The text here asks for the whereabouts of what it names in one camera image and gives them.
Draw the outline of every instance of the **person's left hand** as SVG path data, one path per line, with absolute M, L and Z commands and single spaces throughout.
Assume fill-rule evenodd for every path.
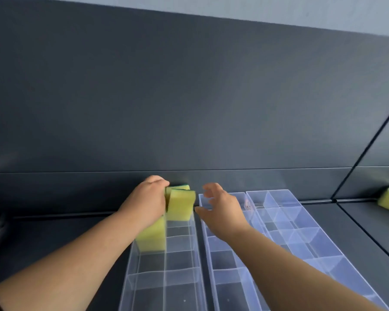
M 166 211 L 164 188 L 169 184 L 160 176 L 148 177 L 128 196 L 118 213 L 132 214 L 141 224 L 140 230 L 149 227 Z

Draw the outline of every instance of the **plastic storage box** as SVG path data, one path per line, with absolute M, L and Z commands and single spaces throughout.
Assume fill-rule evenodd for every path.
M 166 251 L 131 245 L 119 311 L 206 311 L 193 215 L 166 221 Z
M 230 193 L 249 224 L 276 244 L 353 291 L 389 310 L 289 190 Z M 201 206 L 210 208 L 199 194 Z M 202 222 L 216 311 L 269 311 L 249 271 L 229 245 Z

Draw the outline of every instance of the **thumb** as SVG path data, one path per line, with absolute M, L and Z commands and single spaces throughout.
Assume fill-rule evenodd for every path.
M 209 210 L 201 207 L 201 206 L 196 206 L 195 207 L 195 212 L 199 215 L 200 219 L 203 220 L 206 224 L 209 221 Z

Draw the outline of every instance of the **skin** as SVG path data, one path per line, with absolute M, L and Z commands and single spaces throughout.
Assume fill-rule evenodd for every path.
M 159 176 L 148 177 L 118 212 L 1 282 L 0 306 L 5 311 L 85 310 L 121 253 L 164 214 L 168 185 Z M 204 189 L 213 209 L 197 207 L 197 214 L 245 263 L 272 311 L 380 310 L 254 230 L 237 199 L 219 184 Z
M 239 256 L 271 311 L 381 310 L 252 228 L 237 199 L 218 183 L 203 188 L 212 210 L 196 207 L 196 213 Z

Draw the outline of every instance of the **forearm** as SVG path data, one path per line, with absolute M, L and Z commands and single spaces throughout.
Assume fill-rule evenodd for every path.
M 139 232 L 130 212 L 115 213 L 0 283 L 5 311 L 85 310 L 114 262 Z
M 380 310 L 253 228 L 228 243 L 249 269 L 272 311 Z

